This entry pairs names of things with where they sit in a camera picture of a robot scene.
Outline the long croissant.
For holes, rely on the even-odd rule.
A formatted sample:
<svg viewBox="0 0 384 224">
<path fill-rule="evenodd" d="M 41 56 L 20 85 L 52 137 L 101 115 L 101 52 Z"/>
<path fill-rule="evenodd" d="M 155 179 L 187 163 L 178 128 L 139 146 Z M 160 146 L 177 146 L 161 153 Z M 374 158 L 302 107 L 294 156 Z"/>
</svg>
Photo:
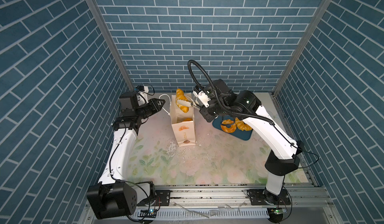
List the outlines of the long croissant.
<svg viewBox="0 0 384 224">
<path fill-rule="evenodd" d="M 184 113 L 187 113 L 189 111 L 189 107 L 191 106 L 191 102 L 185 96 L 184 91 L 181 89 L 176 90 L 176 104 Z"/>
</svg>

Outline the silver metal tongs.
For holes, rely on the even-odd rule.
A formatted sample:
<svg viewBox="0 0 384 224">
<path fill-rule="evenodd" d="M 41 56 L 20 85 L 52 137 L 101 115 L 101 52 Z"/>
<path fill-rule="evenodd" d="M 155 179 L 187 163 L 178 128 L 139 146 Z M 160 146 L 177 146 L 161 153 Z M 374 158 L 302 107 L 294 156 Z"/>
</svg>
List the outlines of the silver metal tongs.
<svg viewBox="0 0 384 224">
<path fill-rule="evenodd" d="M 177 100 L 177 104 L 180 104 L 182 106 L 185 106 L 185 107 L 193 107 L 195 109 L 200 109 L 201 106 L 198 105 L 196 102 L 189 102 L 189 101 L 185 101 L 185 100 Z"/>
</svg>

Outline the white printed paper bag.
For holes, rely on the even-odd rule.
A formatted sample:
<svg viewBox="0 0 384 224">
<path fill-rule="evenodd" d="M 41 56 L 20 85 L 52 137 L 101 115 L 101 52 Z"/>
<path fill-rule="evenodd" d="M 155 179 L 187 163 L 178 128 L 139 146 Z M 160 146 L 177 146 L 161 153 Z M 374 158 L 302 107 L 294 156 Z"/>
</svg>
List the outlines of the white printed paper bag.
<svg viewBox="0 0 384 224">
<path fill-rule="evenodd" d="M 196 132 L 195 132 L 195 115 L 194 108 L 189 107 L 189 110 L 183 112 L 176 101 L 176 95 L 169 96 L 162 94 L 159 98 L 169 98 L 169 111 L 163 109 L 169 114 L 171 118 L 171 127 L 174 132 L 176 142 L 179 147 L 195 146 L 196 145 Z"/>
</svg>

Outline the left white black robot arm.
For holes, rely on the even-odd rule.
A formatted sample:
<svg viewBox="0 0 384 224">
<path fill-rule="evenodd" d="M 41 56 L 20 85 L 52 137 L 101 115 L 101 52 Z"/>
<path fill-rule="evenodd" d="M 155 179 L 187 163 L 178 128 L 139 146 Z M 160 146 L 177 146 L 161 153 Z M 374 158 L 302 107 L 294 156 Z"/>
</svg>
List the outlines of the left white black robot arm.
<svg viewBox="0 0 384 224">
<path fill-rule="evenodd" d="M 113 144 L 106 167 L 86 196 L 97 219 L 132 216 L 139 204 L 150 206 L 156 200 L 152 181 L 134 183 L 128 180 L 129 156 L 137 141 L 142 123 L 160 112 L 163 99 L 146 100 L 138 91 L 120 95 L 119 115 L 113 123 Z"/>
</svg>

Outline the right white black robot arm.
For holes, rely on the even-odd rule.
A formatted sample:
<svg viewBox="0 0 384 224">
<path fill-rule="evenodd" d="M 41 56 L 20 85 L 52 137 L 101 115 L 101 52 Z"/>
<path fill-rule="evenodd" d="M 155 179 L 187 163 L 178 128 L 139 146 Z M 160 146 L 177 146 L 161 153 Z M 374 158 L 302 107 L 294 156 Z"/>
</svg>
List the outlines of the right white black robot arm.
<svg viewBox="0 0 384 224">
<path fill-rule="evenodd" d="M 251 91 L 235 94 L 223 80 L 203 87 L 197 84 L 193 94 L 202 103 L 200 113 L 207 122 L 217 117 L 238 118 L 250 126 L 271 148 L 265 163 L 268 171 L 264 199 L 276 205 L 282 199 L 285 176 L 299 168 L 301 142 L 291 138 L 268 114 L 262 102 Z"/>
</svg>

